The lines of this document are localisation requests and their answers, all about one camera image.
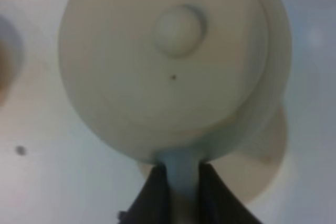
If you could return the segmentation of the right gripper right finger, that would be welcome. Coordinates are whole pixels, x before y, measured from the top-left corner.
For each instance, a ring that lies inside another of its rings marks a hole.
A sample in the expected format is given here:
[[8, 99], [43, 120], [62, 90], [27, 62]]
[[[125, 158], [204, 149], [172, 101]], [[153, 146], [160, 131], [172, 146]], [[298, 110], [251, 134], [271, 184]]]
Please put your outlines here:
[[260, 224], [209, 163], [198, 164], [197, 223]]

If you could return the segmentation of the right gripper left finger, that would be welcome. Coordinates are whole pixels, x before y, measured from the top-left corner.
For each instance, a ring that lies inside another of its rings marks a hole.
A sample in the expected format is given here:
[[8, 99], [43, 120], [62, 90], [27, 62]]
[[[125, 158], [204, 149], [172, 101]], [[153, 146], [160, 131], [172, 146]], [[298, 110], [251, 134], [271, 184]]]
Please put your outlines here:
[[127, 211], [118, 213], [121, 224], [171, 223], [171, 197], [166, 168], [154, 166], [142, 190]]

